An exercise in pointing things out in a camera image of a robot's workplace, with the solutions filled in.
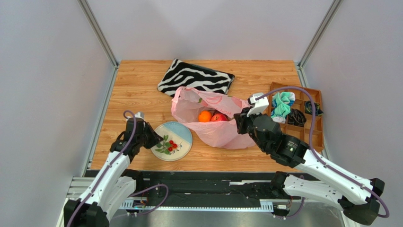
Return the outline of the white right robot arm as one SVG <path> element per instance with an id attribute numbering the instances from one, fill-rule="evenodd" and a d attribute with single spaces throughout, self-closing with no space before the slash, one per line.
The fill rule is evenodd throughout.
<path id="1" fill-rule="evenodd" d="M 380 197 L 385 182 L 379 178 L 362 178 L 330 162 L 304 141 L 281 131 L 280 124 L 266 114 L 248 114 L 249 108 L 234 114 L 239 134 L 248 134 L 259 149 L 283 166 L 295 168 L 315 177 L 305 181 L 279 172 L 272 185 L 290 196 L 306 197 L 332 205 L 349 219 L 371 225 L 379 217 Z"/>

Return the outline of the aluminium frame rail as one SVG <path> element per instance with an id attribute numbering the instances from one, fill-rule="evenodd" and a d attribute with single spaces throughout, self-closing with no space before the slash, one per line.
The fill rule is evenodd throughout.
<path id="1" fill-rule="evenodd" d="M 300 203 L 301 197 L 290 197 L 272 192 L 268 181 L 254 183 L 196 180 L 185 184 L 177 180 L 165 180 L 168 189 L 161 184 L 140 195 L 128 197 L 120 206 L 127 212 L 143 212 L 151 209 L 170 211 L 213 212 L 263 212 L 276 217 L 289 216 L 291 203 Z"/>

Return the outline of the teal and white socks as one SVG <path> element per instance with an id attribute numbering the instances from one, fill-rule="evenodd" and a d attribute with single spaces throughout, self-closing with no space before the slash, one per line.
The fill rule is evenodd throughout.
<path id="1" fill-rule="evenodd" d="M 285 123 L 286 117 L 291 113 L 291 107 L 296 100 L 293 92 L 277 92 L 272 96 L 271 118 L 278 123 Z"/>

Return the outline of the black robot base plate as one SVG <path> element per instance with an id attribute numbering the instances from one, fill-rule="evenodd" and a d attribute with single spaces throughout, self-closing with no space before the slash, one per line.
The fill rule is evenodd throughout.
<path id="1" fill-rule="evenodd" d="M 271 186 L 274 173 L 137 171 L 136 175 L 141 178 L 137 191 L 168 186 L 143 193 L 149 206 L 161 202 L 165 207 L 253 208 L 263 199 L 291 200 Z"/>

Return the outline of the wooden compartment tray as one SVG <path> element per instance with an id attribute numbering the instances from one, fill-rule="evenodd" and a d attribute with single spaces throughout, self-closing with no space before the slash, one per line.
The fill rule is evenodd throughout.
<path id="1" fill-rule="evenodd" d="M 322 116 L 315 116 L 304 113 L 305 101 L 311 101 L 311 103 L 319 103 L 322 108 L 322 97 L 319 90 L 305 88 L 306 92 L 296 89 L 285 89 L 285 92 L 295 93 L 296 100 L 291 108 L 300 110 L 306 117 L 307 122 L 304 127 L 298 127 L 287 124 L 287 117 L 285 123 L 280 123 L 283 133 L 294 136 L 305 143 L 309 143 L 312 139 L 312 144 L 317 152 L 322 152 L 324 149 L 324 136 L 323 136 L 323 119 Z"/>

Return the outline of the green leafy sprig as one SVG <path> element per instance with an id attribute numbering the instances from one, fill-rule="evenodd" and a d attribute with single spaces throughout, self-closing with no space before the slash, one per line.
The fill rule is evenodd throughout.
<path id="1" fill-rule="evenodd" d="M 172 155 L 176 152 L 178 145 L 169 138 L 168 135 L 163 136 L 163 140 L 156 145 L 156 152 L 166 154 L 166 155 Z"/>

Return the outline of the white floral plate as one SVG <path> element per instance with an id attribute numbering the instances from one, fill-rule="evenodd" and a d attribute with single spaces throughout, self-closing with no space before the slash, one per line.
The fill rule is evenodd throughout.
<path id="1" fill-rule="evenodd" d="M 184 158 L 190 151 L 193 144 L 193 136 L 190 130 L 178 122 L 166 122 L 161 124 L 155 129 L 155 132 L 163 137 L 168 135 L 171 140 L 173 140 L 178 148 L 176 152 L 172 155 L 166 155 L 156 152 L 156 145 L 151 148 L 152 153 L 159 159 L 167 162 L 173 162 Z"/>

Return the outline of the orange fruit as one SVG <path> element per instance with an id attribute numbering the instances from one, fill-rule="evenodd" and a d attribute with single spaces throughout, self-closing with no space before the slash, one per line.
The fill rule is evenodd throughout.
<path id="1" fill-rule="evenodd" d="M 210 122 L 212 118 L 212 113 L 210 111 L 201 111 L 198 115 L 199 122 Z"/>

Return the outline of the black rolled socks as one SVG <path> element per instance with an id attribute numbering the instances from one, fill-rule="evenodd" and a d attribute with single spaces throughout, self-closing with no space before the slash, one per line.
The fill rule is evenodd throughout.
<path id="1" fill-rule="evenodd" d="M 304 127 L 306 122 L 307 119 L 300 110 L 291 108 L 290 113 L 287 115 L 287 124 Z"/>

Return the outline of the zebra striped cloth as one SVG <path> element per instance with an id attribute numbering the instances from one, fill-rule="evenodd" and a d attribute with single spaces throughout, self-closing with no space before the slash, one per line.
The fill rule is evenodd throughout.
<path id="1" fill-rule="evenodd" d="M 174 59 L 157 85 L 158 91 L 174 97 L 179 87 L 227 94 L 235 75 Z"/>

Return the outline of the dark blue patterned socks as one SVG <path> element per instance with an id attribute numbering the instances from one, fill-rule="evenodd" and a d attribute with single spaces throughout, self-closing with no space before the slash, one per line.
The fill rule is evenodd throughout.
<path id="1" fill-rule="evenodd" d="M 322 116 L 324 114 L 323 111 L 321 110 L 319 103 L 311 103 L 311 101 L 305 101 L 304 113 L 310 115 L 315 113 L 315 116 Z"/>

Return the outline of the pink printed plastic bag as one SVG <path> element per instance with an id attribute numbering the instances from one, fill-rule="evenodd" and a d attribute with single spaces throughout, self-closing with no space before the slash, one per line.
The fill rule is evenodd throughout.
<path id="1" fill-rule="evenodd" d="M 237 132 L 234 114 L 248 107 L 246 100 L 220 93 L 199 91 L 192 87 L 179 87 L 172 99 L 172 116 L 187 128 L 193 130 L 207 145 L 225 149 L 244 149 L 255 146 L 247 135 Z M 229 117 L 229 121 L 199 122 L 202 111 L 215 111 Z"/>

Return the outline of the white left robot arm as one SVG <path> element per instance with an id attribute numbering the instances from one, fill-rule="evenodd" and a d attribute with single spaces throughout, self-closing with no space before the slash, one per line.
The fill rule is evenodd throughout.
<path id="1" fill-rule="evenodd" d="M 68 200 L 63 208 L 66 227 L 108 227 L 121 204 L 136 190 L 140 172 L 128 166 L 139 153 L 159 144 L 163 138 L 155 133 L 144 114 L 138 112 L 126 118 L 126 130 L 111 145 L 103 167 L 91 185 L 76 199 Z"/>

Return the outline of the red apple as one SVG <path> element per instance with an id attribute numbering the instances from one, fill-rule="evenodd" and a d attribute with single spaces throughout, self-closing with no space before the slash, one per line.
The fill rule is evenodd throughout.
<path id="1" fill-rule="evenodd" d="M 210 119 L 211 122 L 226 122 L 228 121 L 227 116 L 222 113 L 217 113 Z"/>

